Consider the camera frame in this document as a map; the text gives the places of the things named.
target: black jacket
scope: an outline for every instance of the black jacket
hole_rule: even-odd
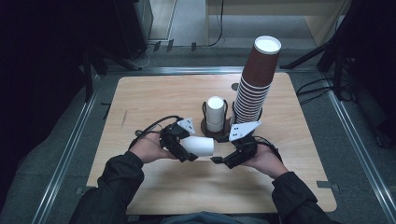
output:
[[[126,208],[144,179],[142,167],[143,162],[129,151],[111,158],[98,179],[98,188],[83,195],[70,223],[126,223]],[[279,176],[273,184],[272,196],[282,223],[333,223],[294,172]]]

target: person's right hand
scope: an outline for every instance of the person's right hand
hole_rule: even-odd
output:
[[[242,165],[255,168],[273,179],[289,171],[268,146],[261,144],[257,145],[256,155]]]

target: gray floor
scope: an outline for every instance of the gray floor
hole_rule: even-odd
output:
[[[181,2],[191,3],[193,1],[178,1],[179,4]],[[193,34],[195,28],[192,30],[189,25],[185,25],[185,28],[178,29],[177,27],[181,26],[182,22],[177,20],[177,13],[178,11],[175,15],[171,34],[175,39],[176,45],[189,45],[194,38],[199,43],[198,41],[201,41],[202,38],[192,37],[192,35],[183,40],[185,34]],[[288,27],[290,22],[296,22],[293,25],[293,29],[301,31],[301,34],[297,36],[293,34],[299,34],[299,32],[291,32],[289,29],[287,31],[277,29],[271,34],[273,36],[281,36],[279,39],[282,44],[285,43],[278,64],[293,61],[315,47],[312,44],[312,37],[306,32],[306,26],[301,23],[301,18],[294,19],[297,21],[293,21],[292,18],[285,18],[285,21],[279,20],[279,22],[288,21],[286,24],[272,24],[275,27]],[[247,38],[243,38],[242,42],[251,42],[254,36],[257,36],[257,33],[255,33],[256,29],[252,29],[254,32],[250,32],[251,36],[245,34]],[[112,62],[108,64],[109,72],[107,76],[99,77],[95,82],[97,93],[92,111],[82,130],[64,179],[60,182],[61,186],[59,191],[57,191],[48,216],[44,218],[47,220],[46,223],[67,223],[80,198],[77,189],[86,189],[85,183],[106,122],[104,116],[107,111],[107,105],[102,105],[102,103],[111,103],[118,80],[125,76],[156,75],[159,71],[183,70],[183,67],[193,67],[194,69],[183,71],[197,74],[200,71],[210,69],[208,66],[221,66],[224,70],[230,69],[230,71],[233,70],[232,68],[237,70],[238,67],[235,68],[235,66],[239,66],[239,68],[244,66],[252,43],[242,47],[242,42],[232,41],[233,38],[226,34],[224,33],[223,36],[225,38],[224,44],[217,48],[198,48],[194,52],[191,52],[188,47],[174,47],[170,52],[166,52],[166,46],[155,52],[149,49],[148,55],[142,55],[141,58],[134,61],[134,63],[142,65],[148,63],[141,72],[128,71]],[[293,41],[287,42],[282,40],[282,38]],[[231,46],[226,45],[226,43],[232,42]],[[287,71],[296,90],[305,83],[322,77],[322,74],[315,69],[317,62],[318,58],[314,58],[295,70]],[[78,121],[78,116],[84,106],[84,97],[84,90],[81,90],[59,120],[51,136],[35,148],[21,163],[21,167],[15,175],[14,182],[8,193],[7,203],[0,215],[0,223],[32,222],[45,189],[64,153],[70,134]],[[391,173],[391,167],[395,164],[395,151],[380,148],[376,144],[375,135],[355,103],[344,103],[344,105],[360,133],[361,140],[368,149],[376,168],[389,187],[390,192],[394,194],[396,180]],[[366,173],[362,169],[361,162],[353,149],[343,123],[332,105],[330,95],[324,95],[313,100],[303,105],[302,109],[326,175],[332,184],[338,187],[333,190],[337,201],[337,209],[334,212],[330,212],[329,216],[342,223],[389,223]]]

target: white paper cup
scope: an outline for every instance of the white paper cup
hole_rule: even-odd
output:
[[[212,133],[217,133],[221,131],[223,122],[224,100],[219,96],[212,96],[206,104],[206,128]]]
[[[213,138],[190,136],[181,140],[181,145],[197,157],[213,156]]]

